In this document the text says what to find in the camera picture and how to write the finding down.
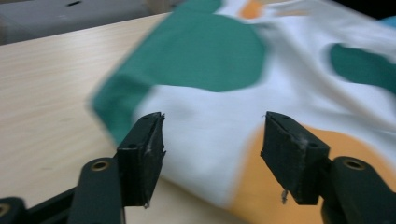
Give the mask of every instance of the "black metal bracket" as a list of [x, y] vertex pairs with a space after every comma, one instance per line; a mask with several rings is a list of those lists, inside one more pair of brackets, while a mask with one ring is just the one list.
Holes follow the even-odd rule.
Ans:
[[329, 151], [294, 119], [267, 112], [261, 156], [297, 204], [321, 196], [326, 224], [396, 223], [396, 193], [375, 169], [350, 157], [331, 161]]
[[124, 206], [149, 206], [163, 166], [164, 116], [140, 118], [114, 158], [90, 161], [78, 185], [30, 209], [23, 199], [0, 199], [0, 224], [125, 223]]

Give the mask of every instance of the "orange fabric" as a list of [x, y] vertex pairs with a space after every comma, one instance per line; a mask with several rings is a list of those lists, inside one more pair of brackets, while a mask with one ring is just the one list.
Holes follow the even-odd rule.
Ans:
[[[331, 159], [350, 156], [366, 161], [376, 169], [393, 191], [396, 190], [396, 174], [368, 146], [342, 133], [307, 129], [331, 147]], [[318, 205], [297, 205], [289, 195], [287, 203], [282, 204], [283, 189], [260, 157], [262, 140], [263, 130], [260, 130], [252, 139], [239, 186], [230, 206], [231, 212], [248, 220], [249, 223], [322, 223], [321, 199]]]
[[244, 19], [255, 19], [260, 17], [264, 4], [259, 0], [249, 0], [242, 8], [240, 16]]

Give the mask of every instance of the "light wood tabletop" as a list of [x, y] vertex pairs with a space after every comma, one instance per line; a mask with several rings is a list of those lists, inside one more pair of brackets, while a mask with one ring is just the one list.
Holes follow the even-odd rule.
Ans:
[[[88, 161], [115, 154], [92, 94], [164, 17], [0, 47], [0, 198], [31, 207], [74, 187]], [[162, 179], [149, 209], [126, 211], [127, 223], [243, 223]]]

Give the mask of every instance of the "cloth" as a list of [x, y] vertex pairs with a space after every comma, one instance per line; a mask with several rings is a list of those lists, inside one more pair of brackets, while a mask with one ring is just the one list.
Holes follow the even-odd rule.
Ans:
[[387, 17], [381, 20], [381, 22], [396, 29], [396, 16]]
[[396, 189], [396, 31], [334, 2], [190, 0], [99, 89], [116, 143], [161, 111], [162, 177], [249, 223], [320, 223], [281, 202], [260, 158], [266, 111], [290, 116], [369, 162]]

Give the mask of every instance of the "table surface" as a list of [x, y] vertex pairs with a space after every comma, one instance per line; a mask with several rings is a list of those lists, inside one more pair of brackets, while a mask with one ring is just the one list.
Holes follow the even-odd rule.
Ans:
[[[74, 187], [86, 162], [114, 155], [92, 93], [165, 16], [0, 47], [0, 198], [31, 207]], [[126, 214], [127, 223], [244, 223], [162, 179], [150, 209]]]

